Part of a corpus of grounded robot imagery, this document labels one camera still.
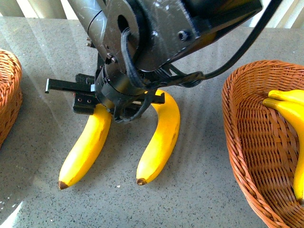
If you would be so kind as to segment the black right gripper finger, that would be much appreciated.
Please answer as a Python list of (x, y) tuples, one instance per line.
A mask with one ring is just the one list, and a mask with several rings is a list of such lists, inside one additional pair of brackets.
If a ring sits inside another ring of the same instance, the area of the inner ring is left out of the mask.
[(97, 105), (94, 92), (74, 92), (73, 112), (76, 114), (93, 115)]

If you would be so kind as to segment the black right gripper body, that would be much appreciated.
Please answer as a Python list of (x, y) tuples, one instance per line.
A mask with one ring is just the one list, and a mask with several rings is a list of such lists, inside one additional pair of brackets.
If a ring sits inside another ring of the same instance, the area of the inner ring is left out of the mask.
[(149, 91), (140, 95), (124, 95), (115, 90), (102, 75), (93, 77), (76, 75), (77, 82), (47, 79), (46, 93), (50, 90), (65, 92), (94, 92), (97, 105), (103, 105), (113, 115), (115, 121), (132, 121), (139, 118), (151, 104), (163, 104), (164, 95)]

